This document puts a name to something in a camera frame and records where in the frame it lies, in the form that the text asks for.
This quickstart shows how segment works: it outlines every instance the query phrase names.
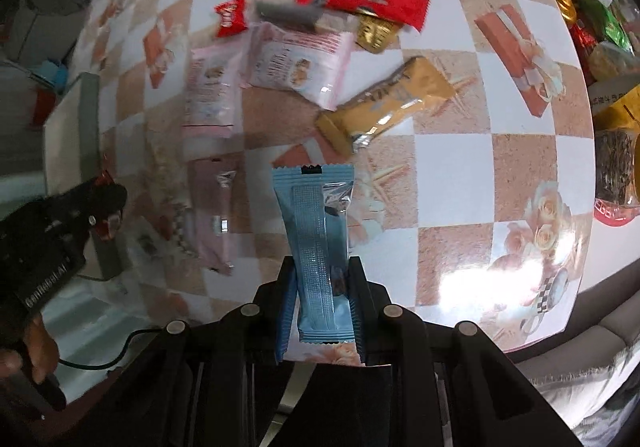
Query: pink snack packet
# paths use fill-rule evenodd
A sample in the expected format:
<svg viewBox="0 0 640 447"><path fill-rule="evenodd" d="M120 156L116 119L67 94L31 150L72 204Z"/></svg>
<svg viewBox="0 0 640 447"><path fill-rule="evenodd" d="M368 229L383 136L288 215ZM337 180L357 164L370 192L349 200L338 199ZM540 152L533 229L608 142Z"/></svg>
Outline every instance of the pink snack packet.
<svg viewBox="0 0 640 447"><path fill-rule="evenodd" d="M323 109L337 108L354 34L315 34L284 30L269 22L253 24L244 71L251 86L293 90Z"/></svg>
<svg viewBox="0 0 640 447"><path fill-rule="evenodd" d="M236 162L229 158L193 160L188 164L194 248L204 267L231 274L231 190Z"/></svg>
<svg viewBox="0 0 640 447"><path fill-rule="evenodd" d="M247 39L243 35L191 51L191 65L182 124L185 136L233 133L240 102L239 71Z"/></svg>

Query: blue object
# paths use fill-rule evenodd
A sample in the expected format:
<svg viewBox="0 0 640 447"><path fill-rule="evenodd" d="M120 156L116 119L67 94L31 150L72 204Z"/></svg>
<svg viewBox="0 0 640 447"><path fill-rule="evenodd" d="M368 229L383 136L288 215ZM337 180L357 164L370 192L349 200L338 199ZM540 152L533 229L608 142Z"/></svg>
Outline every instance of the blue object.
<svg viewBox="0 0 640 447"><path fill-rule="evenodd" d="M300 340L353 341L345 280L353 166L281 168L272 175L296 265Z"/></svg>

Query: green wrapper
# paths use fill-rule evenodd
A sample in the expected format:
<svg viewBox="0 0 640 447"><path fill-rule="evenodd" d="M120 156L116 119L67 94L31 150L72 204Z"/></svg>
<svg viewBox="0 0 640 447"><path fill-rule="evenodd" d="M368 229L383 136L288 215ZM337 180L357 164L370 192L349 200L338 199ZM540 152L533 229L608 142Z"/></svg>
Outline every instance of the green wrapper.
<svg viewBox="0 0 640 447"><path fill-rule="evenodd" d="M574 0L589 19L600 40L613 42L623 50L633 52L631 42L613 12L599 0Z"/></svg>

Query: checkered tablecloth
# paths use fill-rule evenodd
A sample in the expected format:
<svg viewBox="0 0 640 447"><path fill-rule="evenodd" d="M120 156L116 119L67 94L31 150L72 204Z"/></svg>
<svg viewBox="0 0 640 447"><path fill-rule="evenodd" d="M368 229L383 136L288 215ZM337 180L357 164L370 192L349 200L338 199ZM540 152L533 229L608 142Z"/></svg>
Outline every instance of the checkered tablecloth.
<svg viewBox="0 0 640 447"><path fill-rule="evenodd" d="M161 324L218 319L273 280L289 248L271 168L332 157L314 131L314 104L260 88L242 91L233 137L180 143L190 49L212 44L212 10L223 1L94 0L73 58L71 78L100 75L105 165L129 189L132 229L144 216L161 234L170 219L163 200L184 189L182 160L225 155L238 163L233 275L204 270L165 243L161 258L134 258L118 278L92 284L99 298ZM565 92L540 117L529 112L476 24L504 5L513 6L562 72ZM143 40L152 30L170 47L165 72L145 57ZM354 48L341 100L416 54L427 56L457 95L355 157L351 253L394 302L438 323L479 322L505 350L561 331L591 231L594 156L587 92L555 0L431 0L422 32L405 27L380 55ZM170 188L167 177L175 180ZM567 281L540 315L535 301L556 278ZM295 337L289 358L356 362L353 345L301 346Z"/></svg>

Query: yellow snack packet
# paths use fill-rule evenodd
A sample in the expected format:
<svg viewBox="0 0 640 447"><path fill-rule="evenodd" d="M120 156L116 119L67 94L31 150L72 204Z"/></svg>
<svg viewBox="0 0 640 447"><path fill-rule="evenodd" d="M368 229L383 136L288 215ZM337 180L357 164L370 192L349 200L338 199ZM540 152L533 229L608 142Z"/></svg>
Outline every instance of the yellow snack packet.
<svg viewBox="0 0 640 447"><path fill-rule="evenodd" d="M593 115L596 131L626 128L640 130L640 86L636 86L606 109Z"/></svg>
<svg viewBox="0 0 640 447"><path fill-rule="evenodd" d="M337 152L348 157L416 112L435 114L455 94L428 59L413 57L336 111L321 113L316 126Z"/></svg>

